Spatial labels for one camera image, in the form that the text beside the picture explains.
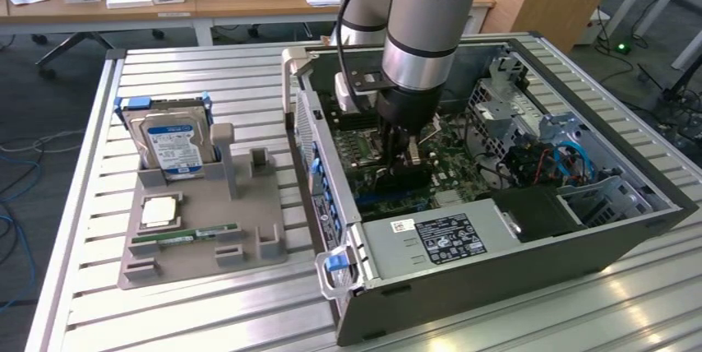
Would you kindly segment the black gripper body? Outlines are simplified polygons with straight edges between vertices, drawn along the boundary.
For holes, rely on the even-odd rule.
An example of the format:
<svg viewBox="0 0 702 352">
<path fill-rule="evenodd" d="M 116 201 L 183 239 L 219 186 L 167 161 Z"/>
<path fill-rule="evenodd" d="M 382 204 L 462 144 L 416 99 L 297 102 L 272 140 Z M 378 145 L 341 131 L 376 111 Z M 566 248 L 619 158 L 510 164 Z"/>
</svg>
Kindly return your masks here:
<svg viewBox="0 0 702 352">
<path fill-rule="evenodd" d="M 408 90 L 395 86 L 379 92 L 375 109 L 386 125 L 419 133 L 434 118 L 439 102 L 439 87 Z"/>
</svg>

